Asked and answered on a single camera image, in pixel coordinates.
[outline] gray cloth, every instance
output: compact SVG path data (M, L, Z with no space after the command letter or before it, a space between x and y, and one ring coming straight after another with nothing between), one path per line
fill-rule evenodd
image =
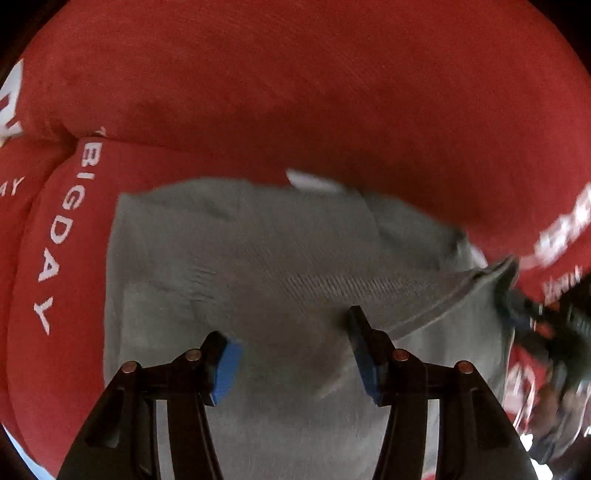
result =
M471 266L462 234L395 199L228 180L122 196L105 382L126 360L167 363L220 330L244 346L230 394L208 409L225 478L366 480L388 409L364 393L345 313L360 304L425 362L472 361L500 398L511 332L493 295L508 269ZM426 471L436 457L432 434Z

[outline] red cushion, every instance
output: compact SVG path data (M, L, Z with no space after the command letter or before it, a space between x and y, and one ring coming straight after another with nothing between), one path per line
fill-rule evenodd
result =
M0 148L0 421L17 439L20 432L8 398L5 365L18 251L31 205L50 173L69 153L66 146L22 137Z
M591 79L527 0L71 0L23 65L12 121L31 135L397 194L489 259L531 255L591 180Z
M39 197L8 327L14 412L26 445L53 474L104 388L105 258L119 194L198 176L288 183L279 170L96 141L82 141Z

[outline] white logo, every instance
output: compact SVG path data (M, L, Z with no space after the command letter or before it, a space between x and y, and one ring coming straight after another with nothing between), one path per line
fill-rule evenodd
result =
M585 185L577 197L574 209L569 215L561 215L540 232L540 239L534 245L534 253L521 258L519 264L524 270L556 262L591 223L591 183Z
M103 144L100 142L91 142L84 146L84 151L82 152L82 162L80 163L82 168L88 169L89 167L96 167L96 165L100 162L100 152L102 147ZM95 174L92 171L84 170L78 173L76 178L79 180L94 180ZM50 249L53 249L57 245L63 244L68 239L68 236L72 231L74 219L71 217L74 216L73 211L82 205L82 202L86 196L86 187L82 183L83 182L74 185L68 191L68 193L66 193L66 197L61 204L60 210L60 213L63 213L64 215L58 213L51 224L49 237L53 244L49 244L49 246L44 248L43 269L40 271L37 277L37 282L39 283L57 277L60 274L60 264L58 262L58 258L56 255L51 253ZM33 305L33 311L37 314L39 320L41 320L41 324L43 325L46 335L49 335L51 332L51 326L49 320L47 320L46 314L46 312L51 307L53 307L53 297L49 297L41 304L35 303Z
M565 273L558 279L550 278L547 282L542 283L544 290L544 303L550 305L558 300L563 293L569 291L583 278L583 267L576 266L571 273Z
M22 86L22 60L20 60L11 70L6 82L0 89L0 105L4 108L0 109L0 141L4 141L9 137L16 137L22 134L20 122L11 125L17 114L18 96L21 94Z

